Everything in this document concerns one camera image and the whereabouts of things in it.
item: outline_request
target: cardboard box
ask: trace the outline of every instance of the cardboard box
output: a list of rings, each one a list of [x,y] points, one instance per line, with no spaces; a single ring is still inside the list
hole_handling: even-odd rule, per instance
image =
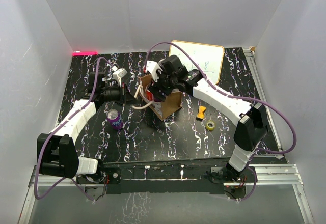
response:
[[[139,95],[146,103],[149,103],[150,101],[146,98],[145,89],[146,86],[151,83],[152,76],[145,75],[138,79],[139,84],[142,85],[142,89],[140,89]],[[153,102],[149,107],[159,117],[159,119],[163,121],[175,111],[182,108],[182,92],[172,92],[164,102]]]

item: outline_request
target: white wall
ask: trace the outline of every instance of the white wall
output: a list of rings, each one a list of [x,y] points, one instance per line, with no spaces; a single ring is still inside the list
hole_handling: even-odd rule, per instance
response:
[[[255,46],[281,0],[47,1],[73,50],[124,52],[173,39]]]
[[[326,0],[282,0],[256,49],[269,102],[293,122],[298,144],[287,158],[298,165],[317,223],[326,222]],[[292,142],[274,117],[282,145]]]
[[[0,0],[0,223],[17,223],[36,164],[36,139],[53,128],[71,47],[46,0]]]

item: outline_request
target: can lid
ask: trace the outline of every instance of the can lid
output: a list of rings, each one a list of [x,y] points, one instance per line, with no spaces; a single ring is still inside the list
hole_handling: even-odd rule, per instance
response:
[[[107,112],[107,118],[110,120],[114,120],[118,117],[119,112],[115,109],[111,109],[109,112]]]

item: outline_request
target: table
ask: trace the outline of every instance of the table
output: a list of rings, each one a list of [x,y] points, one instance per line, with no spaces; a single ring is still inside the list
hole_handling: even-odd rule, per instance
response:
[[[126,83],[132,94],[138,86],[146,53],[112,53],[102,56],[127,70]],[[152,52],[150,60],[159,61],[167,51]],[[99,55],[73,57],[59,114],[59,122],[73,107],[76,94],[88,83]],[[111,77],[110,67],[102,62],[100,71]],[[226,48],[219,86],[234,95],[259,98],[253,76],[242,48]],[[196,120],[199,105],[207,108],[205,120]],[[121,112],[124,128],[115,131],[106,121],[110,109]],[[205,121],[214,120],[216,128],[209,132]],[[235,142],[235,126],[219,111],[189,95],[183,96],[183,107],[163,122],[151,109],[133,110],[113,103],[104,104],[88,121],[76,141],[78,155],[99,158],[104,162],[152,161],[191,158],[231,157]],[[263,147],[278,150],[270,130]]]

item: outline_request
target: purple can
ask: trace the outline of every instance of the purple can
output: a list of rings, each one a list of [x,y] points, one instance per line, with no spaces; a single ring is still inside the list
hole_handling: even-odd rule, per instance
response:
[[[111,109],[109,112],[107,112],[106,116],[107,121],[110,122],[113,129],[120,130],[123,127],[121,115],[117,110]]]

